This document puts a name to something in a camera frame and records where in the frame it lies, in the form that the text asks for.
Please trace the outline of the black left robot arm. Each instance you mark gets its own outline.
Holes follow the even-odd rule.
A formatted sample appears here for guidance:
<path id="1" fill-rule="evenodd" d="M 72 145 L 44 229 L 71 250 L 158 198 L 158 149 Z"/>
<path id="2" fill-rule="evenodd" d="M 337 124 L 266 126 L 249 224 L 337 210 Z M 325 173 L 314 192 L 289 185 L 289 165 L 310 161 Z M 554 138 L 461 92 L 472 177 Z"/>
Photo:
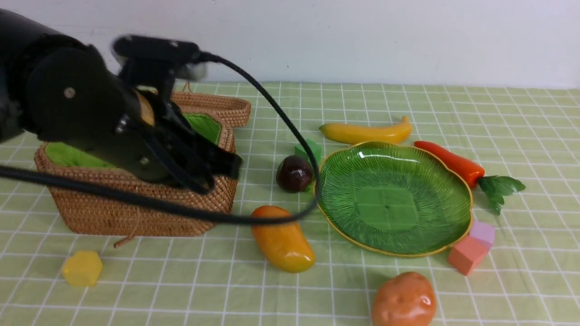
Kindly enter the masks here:
<path id="1" fill-rule="evenodd" d="M 140 180 L 207 194 L 215 183 L 200 150 L 214 145 L 171 101 L 197 45 L 122 35 L 112 74 L 99 50 L 1 10 L 1 140 L 24 131 L 63 143 Z"/>

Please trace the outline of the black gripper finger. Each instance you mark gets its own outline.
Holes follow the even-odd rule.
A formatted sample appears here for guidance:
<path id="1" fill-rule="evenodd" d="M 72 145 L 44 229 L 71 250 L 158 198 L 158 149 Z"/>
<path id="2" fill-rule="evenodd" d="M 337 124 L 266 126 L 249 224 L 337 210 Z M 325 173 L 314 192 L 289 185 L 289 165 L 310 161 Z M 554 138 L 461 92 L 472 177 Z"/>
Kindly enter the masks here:
<path id="1" fill-rule="evenodd" d="M 235 152 L 226 151 L 209 140 L 200 140 L 199 157 L 212 175 L 234 180 L 240 177 L 242 159 Z"/>

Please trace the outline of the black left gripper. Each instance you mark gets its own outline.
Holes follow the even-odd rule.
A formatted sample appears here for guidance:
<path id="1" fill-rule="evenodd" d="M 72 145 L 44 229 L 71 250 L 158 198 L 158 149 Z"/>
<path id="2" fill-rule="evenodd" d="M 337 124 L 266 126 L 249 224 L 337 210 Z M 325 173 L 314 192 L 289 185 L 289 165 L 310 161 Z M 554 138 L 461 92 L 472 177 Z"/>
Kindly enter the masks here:
<path id="1" fill-rule="evenodd" d="M 26 81 L 27 105 L 38 136 L 84 151 L 137 179 L 214 188 L 218 147 L 200 136 L 170 100 L 175 54 L 127 58 L 114 76 L 92 46 L 60 48 L 37 61 Z"/>

